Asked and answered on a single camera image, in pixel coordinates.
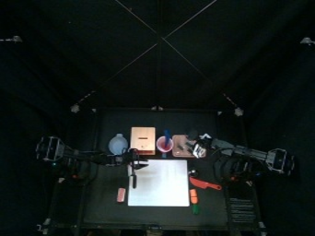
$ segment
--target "table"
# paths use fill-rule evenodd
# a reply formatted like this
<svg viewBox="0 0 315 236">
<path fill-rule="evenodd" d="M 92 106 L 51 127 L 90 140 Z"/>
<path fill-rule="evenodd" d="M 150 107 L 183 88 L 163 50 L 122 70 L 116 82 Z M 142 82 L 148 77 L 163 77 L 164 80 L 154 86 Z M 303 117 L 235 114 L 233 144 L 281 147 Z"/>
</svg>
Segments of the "table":
<svg viewBox="0 0 315 236">
<path fill-rule="evenodd" d="M 195 128 L 202 135 L 207 133 L 231 143 L 246 145 L 243 120 L 233 111 L 160 112 L 142 109 L 99 109 L 96 112 L 79 114 L 70 127 L 67 144 L 80 150 L 100 149 L 110 153 L 111 138 L 118 133 L 124 134 L 130 143 L 134 126 L 155 127 L 156 137 L 164 134 L 166 129 L 172 135 L 183 135 Z M 159 159 L 159 151 L 148 158 Z M 167 153 L 167 159 L 175 159 L 171 152 Z M 187 164 L 188 169 L 198 169 L 199 179 L 218 183 L 213 174 L 214 161 L 215 156 L 209 154 L 205 159 L 187 159 Z M 223 191 L 197 189 L 201 213 L 194 215 L 193 208 L 187 206 L 128 206 L 127 201 L 119 204 L 118 189 L 128 187 L 127 167 L 108 168 L 92 164 L 90 169 L 88 181 L 82 186 L 56 184 L 50 214 L 54 222 L 50 225 L 54 228 L 74 228 L 79 235 L 82 228 L 229 230 L 234 227 L 231 214 L 227 212 L 229 186 L 225 186 Z"/>
</svg>

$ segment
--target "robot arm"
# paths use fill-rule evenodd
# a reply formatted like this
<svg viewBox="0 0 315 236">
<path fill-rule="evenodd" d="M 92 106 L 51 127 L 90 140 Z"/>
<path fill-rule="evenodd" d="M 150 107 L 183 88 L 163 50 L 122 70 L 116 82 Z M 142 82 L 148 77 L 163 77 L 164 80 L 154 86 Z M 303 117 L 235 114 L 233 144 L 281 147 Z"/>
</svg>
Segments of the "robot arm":
<svg viewBox="0 0 315 236">
<path fill-rule="evenodd" d="M 197 139 L 194 155 L 199 158 L 206 149 L 214 149 L 229 157 L 250 158 L 259 161 L 269 171 L 291 175 L 294 169 L 294 156 L 285 149 L 277 148 L 267 152 L 243 146 L 235 146 L 230 142 L 211 138 L 207 134 Z"/>
</svg>

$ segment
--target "white paper sheet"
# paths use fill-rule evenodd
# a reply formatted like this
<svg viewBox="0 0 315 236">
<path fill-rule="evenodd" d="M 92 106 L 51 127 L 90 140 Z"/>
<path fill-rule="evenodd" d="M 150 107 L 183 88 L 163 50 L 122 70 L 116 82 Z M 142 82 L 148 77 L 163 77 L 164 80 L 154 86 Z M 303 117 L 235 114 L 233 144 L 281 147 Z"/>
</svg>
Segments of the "white paper sheet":
<svg viewBox="0 0 315 236">
<path fill-rule="evenodd" d="M 130 177 L 128 206 L 188 207 L 187 160 L 150 159 L 150 166 L 135 171 Z"/>
</svg>

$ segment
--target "orange object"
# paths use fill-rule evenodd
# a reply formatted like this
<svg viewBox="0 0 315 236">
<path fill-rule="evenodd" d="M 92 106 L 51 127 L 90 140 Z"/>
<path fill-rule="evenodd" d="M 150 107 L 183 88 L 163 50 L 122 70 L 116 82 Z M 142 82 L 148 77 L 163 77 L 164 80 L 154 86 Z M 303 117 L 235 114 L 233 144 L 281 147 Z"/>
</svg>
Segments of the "orange object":
<svg viewBox="0 0 315 236">
<path fill-rule="evenodd" d="M 193 204 L 197 204 L 198 203 L 198 191 L 195 188 L 190 190 L 190 194 L 191 194 L 191 202 L 193 202 Z"/>
</svg>

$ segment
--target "small container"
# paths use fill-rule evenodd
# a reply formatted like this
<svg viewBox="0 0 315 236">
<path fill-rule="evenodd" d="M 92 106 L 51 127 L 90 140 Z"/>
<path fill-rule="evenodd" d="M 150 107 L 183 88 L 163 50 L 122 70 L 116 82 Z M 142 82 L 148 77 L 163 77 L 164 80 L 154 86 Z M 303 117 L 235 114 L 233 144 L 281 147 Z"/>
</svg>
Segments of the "small container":
<svg viewBox="0 0 315 236">
<path fill-rule="evenodd" d="M 123 134 L 116 134 L 111 139 L 108 148 L 114 155 L 120 155 L 123 149 L 128 147 L 127 139 L 123 137 Z"/>
</svg>

